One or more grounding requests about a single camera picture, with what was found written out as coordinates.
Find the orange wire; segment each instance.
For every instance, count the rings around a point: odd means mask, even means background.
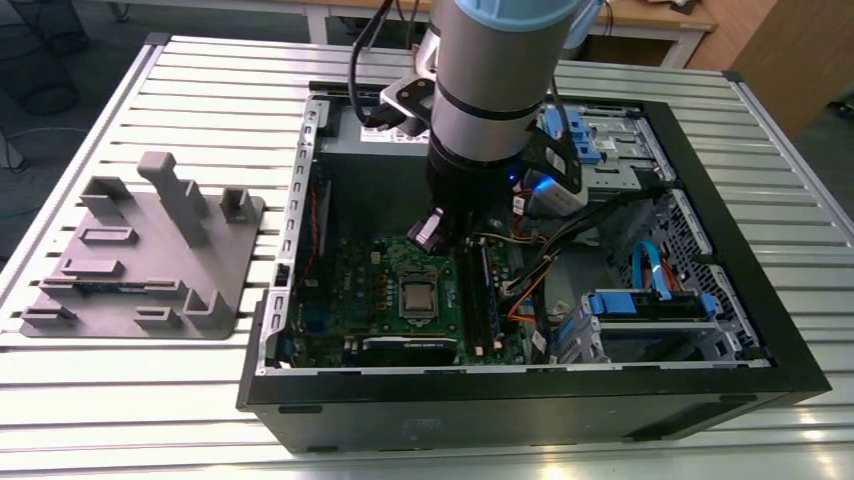
[[[529,285],[529,288],[525,289],[525,292],[522,293],[522,296],[519,297],[517,304],[513,306],[513,308],[510,309],[510,313],[507,314],[509,320],[523,321],[523,320],[519,320],[523,317],[517,315],[517,310],[519,310],[519,306],[522,305],[522,302],[525,302],[525,299],[529,298],[529,295],[531,295],[531,292],[537,288],[537,285],[539,285],[539,282],[542,282],[543,279],[546,278],[546,275],[549,275],[550,270],[551,270],[551,264],[549,264],[549,267],[546,267],[546,270],[543,270],[543,273],[541,273],[539,277],[537,277],[537,280],[531,282],[531,285]]]

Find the blue plastic latch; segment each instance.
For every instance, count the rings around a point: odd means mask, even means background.
[[[588,299],[590,300],[590,313],[594,315],[602,315],[605,313],[605,305],[602,304],[602,297],[600,294],[590,295]]]
[[[706,318],[712,318],[718,313],[718,302],[716,296],[712,293],[704,293],[700,296],[701,302],[704,302],[704,309],[706,310]]]
[[[605,303],[605,312],[617,315],[634,315],[638,313],[636,301],[632,299],[629,292],[608,292],[600,293],[602,302]]]
[[[578,161],[589,165],[598,165],[602,161],[602,154],[588,142],[576,142],[576,150],[578,151]]]
[[[285,340],[285,356],[290,357],[295,353],[294,342],[290,339]]]
[[[561,333],[558,333],[558,342],[561,342],[566,338],[574,326],[576,326],[576,319],[570,318],[567,322],[563,324],[563,327],[561,327]]]

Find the aluminum extrusion table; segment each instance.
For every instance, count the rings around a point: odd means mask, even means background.
[[[852,222],[742,84],[713,72],[581,63],[558,68],[565,94],[670,103],[833,392],[670,443],[291,455],[234,405],[250,313],[274,274],[307,83],[345,80],[350,50],[158,38],[161,45],[146,45],[136,57],[0,276],[0,475],[854,476]],[[361,79],[390,82],[411,59],[374,50],[363,61]],[[135,169],[147,149],[174,152],[178,175],[193,177],[203,193],[241,185],[267,202],[238,332],[226,341],[27,338],[18,316],[84,214],[80,190],[94,174],[150,188]]]

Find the black cable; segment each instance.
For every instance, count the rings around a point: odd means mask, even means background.
[[[531,292],[531,302],[534,303],[534,319],[537,320],[537,331],[546,340],[546,349],[541,352],[539,361],[533,363],[549,363],[549,357],[551,355],[551,324],[549,322],[549,312],[546,312],[546,279],[539,282],[539,285],[534,287]]]
[[[614,7],[612,7],[612,2],[609,0],[605,0],[605,9],[609,15],[605,25],[605,36],[610,37],[614,34]]]
[[[538,272],[542,272],[542,269],[549,266],[558,253],[561,253],[559,242],[574,240],[578,235],[594,228],[601,220],[609,217],[618,208],[638,200],[658,198],[670,188],[669,185],[662,184],[637,192],[621,193],[613,196],[606,202],[582,210],[551,236],[534,257],[535,263],[529,266],[519,278],[511,282],[507,289],[513,290],[517,288],[522,283],[534,278]]]
[[[558,92],[558,79],[551,76],[551,98],[555,101],[555,108],[558,109],[558,116],[561,117],[561,126],[563,127],[562,138],[572,138],[570,132],[570,118],[566,115],[566,108],[563,107],[563,100],[561,99],[561,92]]]
[[[413,29],[415,27],[415,15],[418,14],[418,6],[421,5],[421,3],[422,3],[422,0],[415,0],[415,6],[413,6],[413,13],[410,14],[410,23],[406,26],[406,49],[407,50],[413,48],[413,45],[410,42],[413,40]]]
[[[347,74],[347,90],[350,93],[350,103],[353,104],[353,108],[357,113],[357,118],[362,125],[365,125],[369,121],[369,117],[362,110],[362,101],[359,100],[359,91],[357,90],[357,65],[359,63],[359,53],[362,53],[362,49],[365,48],[366,43],[374,37],[374,33],[383,23],[383,18],[386,18],[386,14],[389,13],[389,9],[391,8],[391,2],[394,0],[385,0],[383,5],[377,10],[371,21],[366,25],[362,33],[359,34],[359,38],[357,38],[357,43],[353,46],[353,54],[350,55],[350,71]]]
[[[401,21],[406,25],[406,17],[403,16],[403,8],[401,8],[401,0],[395,0],[395,7],[397,7],[397,10],[398,10],[398,18],[401,18]]]

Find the metal case frame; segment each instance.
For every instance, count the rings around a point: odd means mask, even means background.
[[[629,99],[567,100],[642,109],[773,367],[613,371],[531,368],[526,373],[477,375],[266,376],[257,371],[263,329],[262,317],[257,317],[238,408],[259,416],[293,451],[676,439],[761,406],[790,405],[830,390],[670,107]],[[318,125],[311,100],[307,112],[303,133]],[[302,148],[313,144],[311,140],[301,141],[295,184],[307,179],[301,162],[311,159]],[[289,212],[302,213],[301,204],[302,200],[293,199]],[[295,218],[285,239],[294,252],[299,215]],[[293,261],[295,253],[289,255]],[[282,265],[285,279],[294,264]],[[281,287],[279,295],[290,292],[287,283]],[[270,295],[259,303],[261,312],[265,306],[273,306]],[[547,424],[558,420],[550,415],[569,411],[569,423]],[[530,412],[541,412],[546,423],[529,418]]]

